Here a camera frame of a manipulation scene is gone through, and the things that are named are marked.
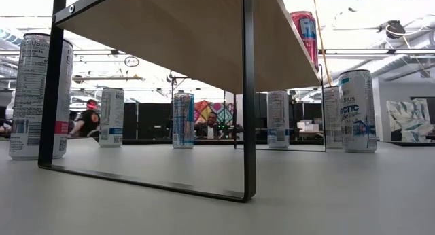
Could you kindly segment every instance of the black shirt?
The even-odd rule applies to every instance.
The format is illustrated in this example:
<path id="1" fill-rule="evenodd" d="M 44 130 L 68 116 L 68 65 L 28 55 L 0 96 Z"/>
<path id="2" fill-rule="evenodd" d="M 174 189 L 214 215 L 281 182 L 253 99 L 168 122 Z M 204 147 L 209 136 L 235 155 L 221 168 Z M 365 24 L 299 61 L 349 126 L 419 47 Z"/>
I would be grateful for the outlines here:
<path id="1" fill-rule="evenodd" d="M 213 138 L 215 139 L 219 138 L 218 124 L 219 122 L 216 122 L 216 124 L 213 126 Z M 209 125 L 206 122 L 199 122 L 195 124 L 195 130 L 197 137 L 208 137 Z"/>
<path id="2" fill-rule="evenodd" d="M 98 122 L 92 121 L 93 114 L 98 116 L 98 114 L 95 113 L 95 111 L 93 111 L 91 109 L 88 109 L 81 114 L 79 120 L 83 120 L 84 124 L 83 124 L 82 128 L 80 128 L 80 130 L 79 130 L 80 137 L 87 137 L 89 132 L 96 130 L 97 126 L 100 124 L 100 117 L 99 116 L 98 116 Z"/>

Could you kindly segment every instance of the aluminum can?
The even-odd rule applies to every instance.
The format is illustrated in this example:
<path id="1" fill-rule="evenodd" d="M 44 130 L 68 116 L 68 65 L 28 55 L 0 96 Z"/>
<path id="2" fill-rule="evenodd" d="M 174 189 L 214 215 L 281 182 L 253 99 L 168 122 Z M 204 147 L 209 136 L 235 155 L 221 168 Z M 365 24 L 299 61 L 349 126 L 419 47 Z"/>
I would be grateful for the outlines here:
<path id="1" fill-rule="evenodd" d="M 21 42 L 9 155 L 14 160 L 36 160 L 41 138 L 50 36 L 27 33 Z M 54 131 L 53 158 L 67 150 L 73 46 L 63 41 Z"/>
<path id="2" fill-rule="evenodd" d="M 177 93 L 173 99 L 172 145 L 174 149 L 192 149 L 194 145 L 194 96 Z"/>
<path id="3" fill-rule="evenodd" d="M 315 19 L 313 14 L 308 11 L 299 11 L 290 13 L 293 23 L 298 29 L 300 38 L 307 49 L 317 71 L 319 71 L 319 53 L 317 50 L 317 31 L 315 29 Z"/>
<path id="4" fill-rule="evenodd" d="M 121 147 L 124 127 L 124 91 L 104 88 L 101 95 L 100 147 Z"/>
<path id="5" fill-rule="evenodd" d="M 326 149 L 341 149 L 341 121 L 338 86 L 324 88 Z"/>
<path id="6" fill-rule="evenodd" d="M 267 94 L 267 144 L 269 147 L 287 148 L 290 144 L 288 94 L 274 91 Z"/>
<path id="7" fill-rule="evenodd" d="M 374 153 L 377 142 L 370 71 L 341 73 L 339 90 L 343 149 L 346 152 Z"/>

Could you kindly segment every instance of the red can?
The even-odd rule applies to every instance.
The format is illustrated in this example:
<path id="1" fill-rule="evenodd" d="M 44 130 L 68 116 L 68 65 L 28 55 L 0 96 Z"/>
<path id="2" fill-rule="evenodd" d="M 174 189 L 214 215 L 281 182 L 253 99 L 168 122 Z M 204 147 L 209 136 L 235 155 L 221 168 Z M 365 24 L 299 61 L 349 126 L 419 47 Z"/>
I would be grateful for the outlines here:
<path id="1" fill-rule="evenodd" d="M 293 23 L 298 29 L 300 38 L 305 44 L 305 48 L 311 57 L 315 68 L 319 70 L 319 54 L 317 51 L 317 34 L 315 29 L 315 19 L 313 14 L 308 11 L 290 13 Z"/>

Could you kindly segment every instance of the white table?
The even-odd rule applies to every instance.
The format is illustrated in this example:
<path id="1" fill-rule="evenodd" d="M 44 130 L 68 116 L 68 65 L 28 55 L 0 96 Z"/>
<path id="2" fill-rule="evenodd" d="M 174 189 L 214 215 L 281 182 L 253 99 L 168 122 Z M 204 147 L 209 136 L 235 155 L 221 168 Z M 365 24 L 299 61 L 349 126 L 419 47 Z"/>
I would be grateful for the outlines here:
<path id="1" fill-rule="evenodd" d="M 0 148 L 0 231 L 10 234 L 433 234 L 435 151 L 379 143 L 376 154 L 257 151 L 247 204 L 38 169 Z M 241 190 L 232 146 L 124 146 L 69 141 L 55 164 Z"/>

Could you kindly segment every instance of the wooden shelf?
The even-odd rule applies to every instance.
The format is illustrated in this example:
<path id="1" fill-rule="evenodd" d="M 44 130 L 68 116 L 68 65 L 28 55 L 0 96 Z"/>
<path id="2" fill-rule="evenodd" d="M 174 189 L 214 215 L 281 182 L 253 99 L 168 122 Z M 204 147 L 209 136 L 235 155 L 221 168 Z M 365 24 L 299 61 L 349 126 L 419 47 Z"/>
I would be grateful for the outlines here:
<path id="1" fill-rule="evenodd" d="M 241 0 L 79 0 L 56 23 L 240 94 L 241 11 Z M 257 92 L 320 85 L 282 0 L 254 0 L 254 47 Z"/>

